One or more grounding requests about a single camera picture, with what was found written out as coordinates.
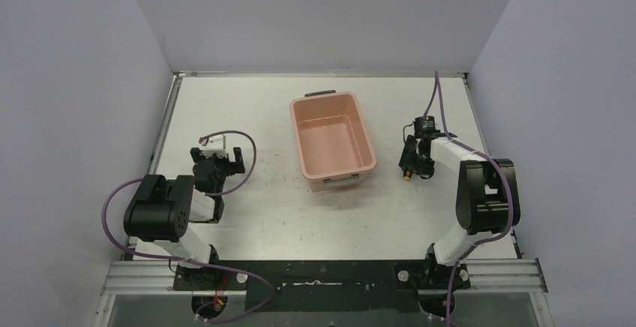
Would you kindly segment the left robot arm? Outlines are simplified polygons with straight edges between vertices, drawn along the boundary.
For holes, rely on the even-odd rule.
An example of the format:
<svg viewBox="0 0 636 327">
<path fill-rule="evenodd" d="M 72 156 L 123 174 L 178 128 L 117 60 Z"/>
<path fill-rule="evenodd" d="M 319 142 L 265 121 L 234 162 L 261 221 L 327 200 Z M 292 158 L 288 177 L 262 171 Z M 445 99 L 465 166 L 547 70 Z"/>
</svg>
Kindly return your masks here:
<svg viewBox="0 0 636 327">
<path fill-rule="evenodd" d="M 174 179 L 146 175 L 124 213 L 124 231 L 178 258 L 177 280 L 200 290 L 219 287 L 225 273 L 216 264 L 215 247 L 198 237 L 190 225 L 221 220 L 225 202 L 220 194 L 227 177 L 245 173 L 241 148 L 232 152 L 234 157 L 229 158 L 224 149 L 192 148 L 190 175 Z"/>
</svg>

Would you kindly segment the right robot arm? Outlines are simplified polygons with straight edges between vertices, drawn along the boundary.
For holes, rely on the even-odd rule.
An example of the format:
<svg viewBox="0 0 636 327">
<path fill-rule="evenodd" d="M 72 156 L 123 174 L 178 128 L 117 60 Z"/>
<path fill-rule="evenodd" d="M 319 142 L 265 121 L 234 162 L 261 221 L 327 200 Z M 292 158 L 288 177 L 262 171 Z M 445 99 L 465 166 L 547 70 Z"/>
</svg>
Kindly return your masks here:
<svg viewBox="0 0 636 327">
<path fill-rule="evenodd" d="M 521 219 L 515 165 L 458 145 L 453 133 L 437 129 L 432 116 L 417 117 L 410 126 L 413 132 L 403 135 L 398 162 L 404 180 L 431 179 L 436 166 L 457 176 L 456 221 L 430 245 L 422 273 L 412 279 L 429 289 L 462 287 L 467 279 L 461 277 L 459 263 L 479 245 L 507 234 Z"/>
</svg>

